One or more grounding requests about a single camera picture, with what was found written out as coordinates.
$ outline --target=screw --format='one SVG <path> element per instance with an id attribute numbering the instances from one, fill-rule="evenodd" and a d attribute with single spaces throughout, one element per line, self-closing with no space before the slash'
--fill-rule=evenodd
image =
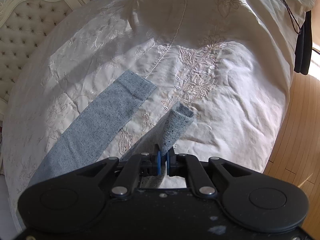
<path id="1" fill-rule="evenodd" d="M 212 195 L 216 190 L 213 187 L 204 186 L 199 189 L 199 192 L 204 195 Z"/>
<path id="2" fill-rule="evenodd" d="M 112 188 L 111 192 L 115 195 L 124 195 L 128 192 L 128 189 L 126 187 L 118 186 Z"/>

